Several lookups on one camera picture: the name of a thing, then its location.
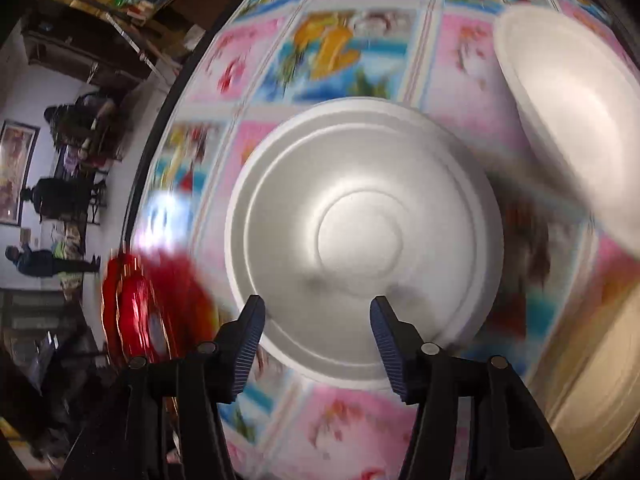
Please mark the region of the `red plate with sticker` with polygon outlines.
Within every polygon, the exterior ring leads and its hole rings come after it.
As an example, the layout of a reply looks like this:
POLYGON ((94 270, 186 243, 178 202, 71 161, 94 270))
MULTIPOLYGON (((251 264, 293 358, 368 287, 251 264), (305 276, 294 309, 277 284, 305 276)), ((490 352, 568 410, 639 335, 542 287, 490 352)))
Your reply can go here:
POLYGON ((101 290, 106 350, 121 370, 134 358, 181 359, 215 338, 220 315, 185 252, 122 249, 106 265, 101 290))

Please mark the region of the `large beige plastic bowl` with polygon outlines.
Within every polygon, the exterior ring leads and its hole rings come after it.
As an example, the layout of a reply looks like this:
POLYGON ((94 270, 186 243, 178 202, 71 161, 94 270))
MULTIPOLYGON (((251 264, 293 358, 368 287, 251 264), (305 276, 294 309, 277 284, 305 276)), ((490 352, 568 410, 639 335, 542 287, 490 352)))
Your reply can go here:
POLYGON ((568 337, 544 411, 576 478, 592 474, 639 416, 639 289, 607 302, 568 337))

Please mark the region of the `large white foam bowl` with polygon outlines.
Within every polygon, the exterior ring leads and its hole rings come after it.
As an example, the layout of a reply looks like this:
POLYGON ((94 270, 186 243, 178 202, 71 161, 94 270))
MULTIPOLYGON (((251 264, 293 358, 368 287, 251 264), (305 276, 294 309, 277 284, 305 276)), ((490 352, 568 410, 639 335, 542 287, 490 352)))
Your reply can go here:
POLYGON ((638 79, 592 30, 541 6, 503 11, 492 38, 534 153, 637 255, 638 79))

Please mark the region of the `standing person dark jacket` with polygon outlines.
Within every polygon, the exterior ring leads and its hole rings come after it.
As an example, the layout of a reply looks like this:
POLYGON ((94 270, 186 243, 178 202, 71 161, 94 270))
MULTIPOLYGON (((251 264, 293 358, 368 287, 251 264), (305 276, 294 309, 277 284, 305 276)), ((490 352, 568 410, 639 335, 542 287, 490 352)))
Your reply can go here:
POLYGON ((52 278, 61 273, 98 273, 101 267, 100 257, 93 257, 90 261, 67 260, 55 257, 50 250, 32 250, 28 245, 21 248, 8 246, 6 258, 18 272, 31 278, 52 278))

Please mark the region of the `seated person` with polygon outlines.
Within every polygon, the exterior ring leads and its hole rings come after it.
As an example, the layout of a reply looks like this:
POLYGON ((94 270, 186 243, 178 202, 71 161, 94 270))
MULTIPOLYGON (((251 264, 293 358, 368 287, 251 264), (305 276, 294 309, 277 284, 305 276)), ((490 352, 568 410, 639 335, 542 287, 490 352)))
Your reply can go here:
POLYGON ((101 206, 106 181, 41 178, 32 188, 22 188, 20 199, 35 209, 39 222, 48 220, 87 223, 89 208, 101 206))

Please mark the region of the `colourful patterned tablecloth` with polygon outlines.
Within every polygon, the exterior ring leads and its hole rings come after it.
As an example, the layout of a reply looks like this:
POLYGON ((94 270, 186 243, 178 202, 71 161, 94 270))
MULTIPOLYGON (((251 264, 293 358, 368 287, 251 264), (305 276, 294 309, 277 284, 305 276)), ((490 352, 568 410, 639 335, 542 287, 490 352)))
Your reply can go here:
POLYGON ((266 326, 242 479, 393 479, 416 408, 370 327, 504 356, 575 479, 639 474, 639 72, 593 0, 244 0, 171 89, 128 235, 179 322, 266 326))

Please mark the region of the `framed wall picture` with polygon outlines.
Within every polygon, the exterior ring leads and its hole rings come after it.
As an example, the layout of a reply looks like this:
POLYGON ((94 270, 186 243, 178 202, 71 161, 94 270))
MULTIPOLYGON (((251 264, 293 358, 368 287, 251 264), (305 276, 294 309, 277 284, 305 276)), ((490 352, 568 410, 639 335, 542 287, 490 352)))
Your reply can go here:
POLYGON ((2 226, 20 226, 21 189, 26 185, 38 127, 5 120, 1 128, 0 214, 2 226))

